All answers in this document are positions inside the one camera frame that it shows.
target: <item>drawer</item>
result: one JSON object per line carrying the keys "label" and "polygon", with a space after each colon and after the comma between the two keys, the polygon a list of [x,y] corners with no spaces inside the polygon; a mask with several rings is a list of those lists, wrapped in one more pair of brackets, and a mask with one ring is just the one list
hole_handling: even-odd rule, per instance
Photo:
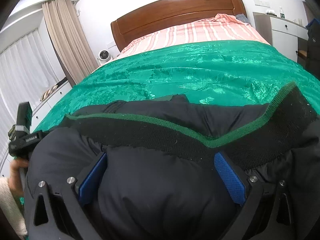
{"label": "drawer", "polygon": [[287,58],[297,62],[297,53],[298,50],[298,37],[291,34],[272,31],[272,41],[273,46],[279,51],[282,55]]}
{"label": "drawer", "polygon": [[289,23],[287,21],[270,17],[271,27],[275,31],[288,33],[297,36],[297,25],[294,23]]}
{"label": "drawer", "polygon": [[297,34],[298,34],[298,37],[300,37],[302,39],[305,39],[305,40],[309,39],[308,30],[305,28],[297,26]]}
{"label": "drawer", "polygon": [[30,132],[33,132],[34,129],[38,126],[38,124],[47,116],[47,114],[50,112],[51,107],[47,102],[44,102],[44,104],[32,115],[31,119],[31,127]]}
{"label": "drawer", "polygon": [[0,171],[0,177],[9,177],[10,176],[10,162],[5,159],[3,166]]}
{"label": "drawer", "polygon": [[66,82],[61,87],[59,87],[52,96],[47,100],[47,103],[52,108],[56,103],[60,101],[69,91],[71,90],[71,85],[69,82]]}

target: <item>white sheer curtain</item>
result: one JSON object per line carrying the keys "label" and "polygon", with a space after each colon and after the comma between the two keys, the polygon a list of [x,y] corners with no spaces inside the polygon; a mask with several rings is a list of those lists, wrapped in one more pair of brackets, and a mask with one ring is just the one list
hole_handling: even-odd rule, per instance
{"label": "white sheer curtain", "polygon": [[0,54],[0,154],[7,147],[7,132],[16,121],[19,103],[29,101],[34,110],[41,95],[58,81],[38,30]]}

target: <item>human hand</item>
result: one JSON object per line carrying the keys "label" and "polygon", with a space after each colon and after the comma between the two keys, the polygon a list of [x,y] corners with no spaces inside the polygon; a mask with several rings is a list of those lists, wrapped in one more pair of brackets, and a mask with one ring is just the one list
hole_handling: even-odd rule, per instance
{"label": "human hand", "polygon": [[28,165],[29,161],[22,158],[16,158],[10,163],[10,178],[8,179],[8,185],[13,196],[23,197],[19,168],[26,168]]}

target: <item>beige curtain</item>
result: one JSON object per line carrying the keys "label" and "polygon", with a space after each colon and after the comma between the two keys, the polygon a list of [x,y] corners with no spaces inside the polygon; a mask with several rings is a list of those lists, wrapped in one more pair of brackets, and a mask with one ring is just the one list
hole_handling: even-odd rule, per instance
{"label": "beige curtain", "polygon": [[98,63],[89,47],[71,0],[51,0],[42,5],[44,20],[52,43],[78,84]]}

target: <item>wall socket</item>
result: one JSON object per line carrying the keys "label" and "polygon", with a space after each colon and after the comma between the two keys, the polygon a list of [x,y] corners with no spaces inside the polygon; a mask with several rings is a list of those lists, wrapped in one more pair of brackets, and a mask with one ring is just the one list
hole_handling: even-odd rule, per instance
{"label": "wall socket", "polygon": [[263,7],[269,7],[270,8],[270,3],[266,1],[261,1],[261,0],[253,0],[254,4],[257,6],[263,6]]}

